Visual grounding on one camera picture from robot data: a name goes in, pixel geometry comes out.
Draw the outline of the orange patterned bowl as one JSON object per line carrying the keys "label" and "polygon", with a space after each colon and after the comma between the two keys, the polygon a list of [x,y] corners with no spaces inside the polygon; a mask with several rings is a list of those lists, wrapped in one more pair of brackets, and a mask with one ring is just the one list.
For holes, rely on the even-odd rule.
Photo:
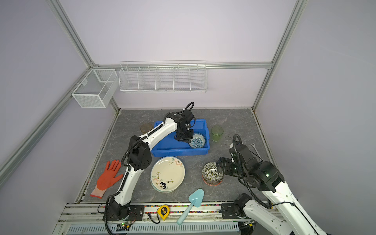
{"label": "orange patterned bowl", "polygon": [[208,186],[211,186],[211,187],[218,186],[218,185],[220,185],[222,182],[223,182],[223,181],[221,180],[221,181],[217,181],[217,182],[213,182],[213,183],[211,183],[211,182],[209,182],[209,181],[205,181],[205,180],[204,180],[204,183],[205,183],[206,185],[208,185]]}

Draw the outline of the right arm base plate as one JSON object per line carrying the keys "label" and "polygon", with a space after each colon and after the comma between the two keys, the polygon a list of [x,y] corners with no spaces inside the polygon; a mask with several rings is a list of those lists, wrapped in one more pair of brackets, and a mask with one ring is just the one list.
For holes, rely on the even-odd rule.
{"label": "right arm base plate", "polygon": [[241,219],[244,216],[242,209],[235,203],[222,203],[220,213],[223,219]]}

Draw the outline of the green floral bowl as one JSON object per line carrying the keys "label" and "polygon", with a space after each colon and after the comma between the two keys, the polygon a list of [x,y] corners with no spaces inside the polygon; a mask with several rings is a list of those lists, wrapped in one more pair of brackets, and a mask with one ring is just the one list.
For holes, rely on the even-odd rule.
{"label": "green floral bowl", "polygon": [[209,162],[202,168],[202,178],[213,183],[223,180],[224,175],[217,172],[216,162]]}

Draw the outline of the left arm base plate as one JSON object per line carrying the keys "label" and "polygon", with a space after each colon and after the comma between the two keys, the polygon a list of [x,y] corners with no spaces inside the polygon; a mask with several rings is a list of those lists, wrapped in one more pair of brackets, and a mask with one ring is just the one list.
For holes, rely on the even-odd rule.
{"label": "left arm base plate", "polygon": [[102,221],[141,221],[144,211],[145,206],[142,204],[119,206],[117,203],[114,203],[109,206]]}

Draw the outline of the blue patterned bowl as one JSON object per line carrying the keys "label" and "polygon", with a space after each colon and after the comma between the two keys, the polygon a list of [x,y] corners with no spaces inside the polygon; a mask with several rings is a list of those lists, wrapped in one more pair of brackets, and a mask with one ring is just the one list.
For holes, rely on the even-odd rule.
{"label": "blue patterned bowl", "polygon": [[203,148],[206,144],[206,138],[201,133],[194,133],[189,145],[191,148]]}

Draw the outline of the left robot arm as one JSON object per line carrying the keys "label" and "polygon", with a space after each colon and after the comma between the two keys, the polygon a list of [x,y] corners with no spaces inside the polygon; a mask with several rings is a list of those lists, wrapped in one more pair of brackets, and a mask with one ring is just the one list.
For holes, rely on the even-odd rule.
{"label": "left robot arm", "polygon": [[135,186],[141,173],[148,168],[152,161],[151,151],[161,140],[174,133],[178,142],[189,143],[194,135],[193,126],[196,121],[192,108],[194,102],[189,103],[182,111],[167,113],[163,121],[149,132],[141,136],[133,136],[129,147],[121,159],[126,167],[125,175],[117,192],[108,196],[103,212],[103,221],[107,226],[108,219],[125,220],[130,216],[129,205]]}

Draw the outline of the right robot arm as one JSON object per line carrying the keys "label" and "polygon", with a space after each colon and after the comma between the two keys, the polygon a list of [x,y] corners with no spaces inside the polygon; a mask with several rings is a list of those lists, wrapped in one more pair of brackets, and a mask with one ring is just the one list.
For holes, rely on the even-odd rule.
{"label": "right robot arm", "polygon": [[221,157],[218,173],[233,176],[247,188],[234,204],[242,215],[254,220],[274,235],[324,235],[325,231],[308,215],[289,188],[282,173],[271,162],[242,143],[235,134],[230,158]]}

